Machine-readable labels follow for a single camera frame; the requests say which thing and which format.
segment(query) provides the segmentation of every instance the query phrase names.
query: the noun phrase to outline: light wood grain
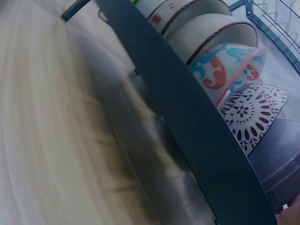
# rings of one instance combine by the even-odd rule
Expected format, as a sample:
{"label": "light wood grain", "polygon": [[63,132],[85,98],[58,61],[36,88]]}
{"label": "light wood grain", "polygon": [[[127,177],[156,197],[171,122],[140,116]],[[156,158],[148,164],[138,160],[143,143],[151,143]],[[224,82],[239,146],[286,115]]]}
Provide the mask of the light wood grain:
{"label": "light wood grain", "polygon": [[91,2],[0,3],[0,224],[214,224]]}

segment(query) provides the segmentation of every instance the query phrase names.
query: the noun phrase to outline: wire rack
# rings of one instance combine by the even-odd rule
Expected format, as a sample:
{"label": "wire rack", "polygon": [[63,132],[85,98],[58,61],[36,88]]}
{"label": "wire rack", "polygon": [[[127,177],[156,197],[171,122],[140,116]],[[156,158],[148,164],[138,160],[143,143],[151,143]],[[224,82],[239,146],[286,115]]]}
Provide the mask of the wire rack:
{"label": "wire rack", "polygon": [[281,51],[300,75],[300,17],[298,0],[240,0],[231,10],[245,5],[247,18]]}

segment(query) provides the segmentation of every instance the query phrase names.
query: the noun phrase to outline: bowl rim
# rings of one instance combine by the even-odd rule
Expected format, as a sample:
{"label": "bowl rim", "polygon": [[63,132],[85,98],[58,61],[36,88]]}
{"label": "bowl rim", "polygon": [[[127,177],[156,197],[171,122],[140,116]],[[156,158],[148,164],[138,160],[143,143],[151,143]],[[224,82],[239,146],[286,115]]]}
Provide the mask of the bowl rim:
{"label": "bowl rim", "polygon": [[258,34],[257,34],[257,30],[255,29],[255,27],[247,22],[247,21],[237,21],[237,22],[232,22],[224,27],[221,27],[219,30],[217,30],[216,32],[214,32],[212,35],[210,35],[205,41],[203,41],[198,48],[192,53],[192,55],[189,57],[189,59],[186,62],[187,66],[190,66],[190,64],[193,62],[193,60],[195,59],[195,57],[198,55],[198,53],[215,37],[217,36],[219,33],[221,33],[222,31],[226,30],[229,27],[235,26],[235,25],[239,25],[239,24],[244,24],[244,25],[248,25],[250,26],[255,34],[256,34],[256,40],[255,40],[255,45],[258,45]]}
{"label": "bowl rim", "polygon": [[[186,4],[183,7],[181,7],[177,12],[175,12],[172,15],[172,17],[169,19],[169,21],[165,24],[165,26],[163,27],[163,29],[161,30],[161,32],[160,32],[161,35],[164,35],[166,33],[166,31],[168,30],[168,28],[171,25],[171,23],[179,16],[179,14],[181,14],[184,10],[186,10],[187,8],[189,8],[191,5],[193,5],[193,4],[197,3],[197,2],[200,2],[200,1],[204,1],[204,0],[192,0],[188,4]],[[230,12],[229,15],[232,16],[232,12],[230,11],[228,5],[223,0],[214,0],[214,1],[218,1],[218,2],[223,3],[228,8],[228,10]]]}
{"label": "bowl rim", "polygon": [[251,56],[247,59],[247,61],[243,64],[243,66],[238,70],[238,72],[236,73],[236,75],[234,76],[234,78],[231,80],[231,82],[228,84],[228,86],[226,87],[226,89],[223,91],[223,93],[221,94],[219,100],[217,101],[216,103],[216,106],[219,106],[220,103],[222,102],[226,92],[231,88],[231,86],[233,85],[234,82],[236,82],[236,80],[241,76],[241,74],[243,73],[244,69],[246,69],[247,65],[250,64],[250,62],[253,60],[253,58],[255,56],[257,56],[258,54],[260,53],[264,53],[264,55],[267,54],[267,49],[265,48],[257,48],[252,54]]}

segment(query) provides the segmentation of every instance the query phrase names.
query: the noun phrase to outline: dish drying rack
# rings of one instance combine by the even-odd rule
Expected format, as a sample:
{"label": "dish drying rack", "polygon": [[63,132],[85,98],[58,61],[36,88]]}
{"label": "dish drying rack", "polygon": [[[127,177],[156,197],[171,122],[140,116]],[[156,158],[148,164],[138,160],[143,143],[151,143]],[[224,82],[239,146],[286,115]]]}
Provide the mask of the dish drying rack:
{"label": "dish drying rack", "polygon": [[[68,21],[89,1],[77,0],[62,19]],[[185,64],[128,0],[95,2],[147,86],[155,90],[152,94],[157,99],[164,96],[164,102],[158,104],[165,104],[165,120],[216,215],[216,224],[275,225],[274,215],[263,207],[267,198],[248,159],[208,96],[188,79],[192,76]],[[292,28],[292,23],[300,24],[300,17],[292,10],[294,3],[295,0],[239,0],[230,5],[230,10],[245,6],[247,18],[300,75],[300,37]],[[282,9],[288,12],[285,20],[281,19]],[[201,134],[202,138],[196,138],[195,134]],[[221,153],[224,149],[228,150],[226,154]]]}

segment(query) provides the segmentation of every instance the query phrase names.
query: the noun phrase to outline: ceramic bowl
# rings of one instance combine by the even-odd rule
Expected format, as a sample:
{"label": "ceramic bowl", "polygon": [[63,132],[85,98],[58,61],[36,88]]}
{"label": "ceramic bowl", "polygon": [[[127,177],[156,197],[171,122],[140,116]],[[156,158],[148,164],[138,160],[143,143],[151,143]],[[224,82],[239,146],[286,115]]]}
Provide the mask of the ceramic bowl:
{"label": "ceramic bowl", "polygon": [[231,15],[222,0],[167,0],[148,18],[153,27],[168,39],[178,28],[204,14]]}
{"label": "ceramic bowl", "polygon": [[269,129],[288,98],[273,85],[252,83],[232,92],[220,114],[248,156]]}
{"label": "ceramic bowl", "polygon": [[277,212],[300,193],[300,123],[276,118],[248,159]]}
{"label": "ceramic bowl", "polygon": [[266,53],[264,48],[224,43],[205,51],[191,64],[190,71],[214,105],[219,106],[228,91],[258,82]]}
{"label": "ceramic bowl", "polygon": [[139,0],[135,6],[147,19],[161,4],[167,0]]}
{"label": "ceramic bowl", "polygon": [[257,47],[257,33],[252,24],[229,15],[205,14],[179,28],[168,43],[189,66],[203,53],[222,43]]}

